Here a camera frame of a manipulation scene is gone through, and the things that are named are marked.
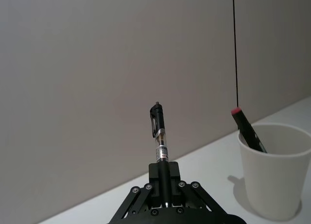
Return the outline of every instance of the white cup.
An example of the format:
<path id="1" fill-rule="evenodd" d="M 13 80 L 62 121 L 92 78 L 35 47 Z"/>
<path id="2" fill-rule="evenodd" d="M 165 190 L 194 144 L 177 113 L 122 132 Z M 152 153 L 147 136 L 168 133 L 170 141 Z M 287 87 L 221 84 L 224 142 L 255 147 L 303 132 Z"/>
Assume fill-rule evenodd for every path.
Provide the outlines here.
<path id="1" fill-rule="evenodd" d="M 311 135 L 287 124 L 253 128 L 267 154 L 249 148 L 238 133 L 246 194 L 252 208 L 270 220 L 288 220 L 297 212 L 311 158 Z"/>

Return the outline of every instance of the table surface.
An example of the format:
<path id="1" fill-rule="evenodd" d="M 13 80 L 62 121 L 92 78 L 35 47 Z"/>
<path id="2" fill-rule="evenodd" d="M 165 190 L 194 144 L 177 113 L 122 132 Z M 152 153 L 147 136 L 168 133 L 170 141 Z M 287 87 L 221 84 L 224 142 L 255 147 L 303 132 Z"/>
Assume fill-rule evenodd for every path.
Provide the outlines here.
<path id="1" fill-rule="evenodd" d="M 311 97 L 290 105 L 258 122 L 287 123 L 311 133 Z M 246 197 L 237 132 L 210 143 L 178 160 L 182 180 L 198 181 L 226 210 L 248 224 L 274 224 L 256 214 Z M 148 174 L 66 210 L 40 224 L 106 224 L 133 186 L 143 187 Z M 283 224 L 307 224 L 311 220 L 311 164 L 294 218 Z"/>

